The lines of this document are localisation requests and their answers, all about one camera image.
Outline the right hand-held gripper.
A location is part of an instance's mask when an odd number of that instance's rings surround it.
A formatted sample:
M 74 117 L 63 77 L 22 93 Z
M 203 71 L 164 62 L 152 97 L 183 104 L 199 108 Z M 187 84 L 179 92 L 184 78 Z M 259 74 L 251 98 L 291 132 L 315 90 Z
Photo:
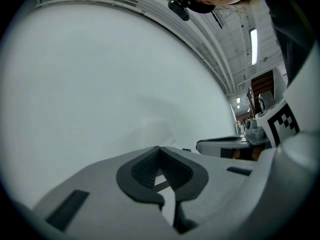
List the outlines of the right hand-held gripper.
M 269 143 L 270 147 L 276 148 L 299 131 L 293 112 L 286 100 L 282 99 L 246 123 L 245 137 L 252 146 Z M 233 151 L 249 148 L 249 143 L 242 142 L 241 138 L 241 135 L 236 135 L 204 139 L 196 144 L 196 150 L 211 157 L 232 157 Z

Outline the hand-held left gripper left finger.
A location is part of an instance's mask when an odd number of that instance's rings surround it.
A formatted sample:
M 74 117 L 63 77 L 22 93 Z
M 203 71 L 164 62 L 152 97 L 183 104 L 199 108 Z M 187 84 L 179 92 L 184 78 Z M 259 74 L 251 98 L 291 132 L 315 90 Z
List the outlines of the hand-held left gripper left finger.
M 158 205 L 136 202 L 118 186 L 118 169 L 144 148 L 92 163 L 45 194 L 32 211 L 46 220 L 75 190 L 88 193 L 64 233 L 79 240 L 177 240 Z

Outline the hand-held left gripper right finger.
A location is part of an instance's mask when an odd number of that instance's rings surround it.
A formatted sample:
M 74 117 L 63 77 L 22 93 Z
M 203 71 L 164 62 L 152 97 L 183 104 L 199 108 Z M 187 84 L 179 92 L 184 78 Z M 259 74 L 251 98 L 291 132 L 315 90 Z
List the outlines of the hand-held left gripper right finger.
M 160 169 L 165 188 L 163 224 L 206 224 L 231 201 L 255 166 L 251 161 L 194 154 L 161 147 Z

